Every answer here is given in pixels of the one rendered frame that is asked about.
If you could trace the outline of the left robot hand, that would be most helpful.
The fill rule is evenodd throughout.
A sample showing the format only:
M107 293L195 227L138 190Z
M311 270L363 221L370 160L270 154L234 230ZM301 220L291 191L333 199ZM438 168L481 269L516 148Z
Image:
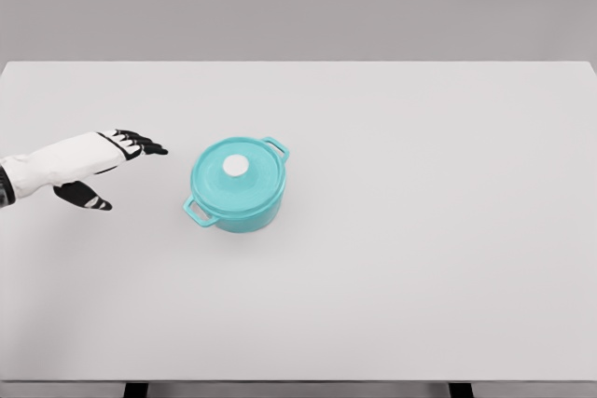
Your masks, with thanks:
M131 130L87 132L51 144L41 150L42 168L54 194L78 208L110 211L103 199L84 180L110 172L141 156L166 156L161 144Z

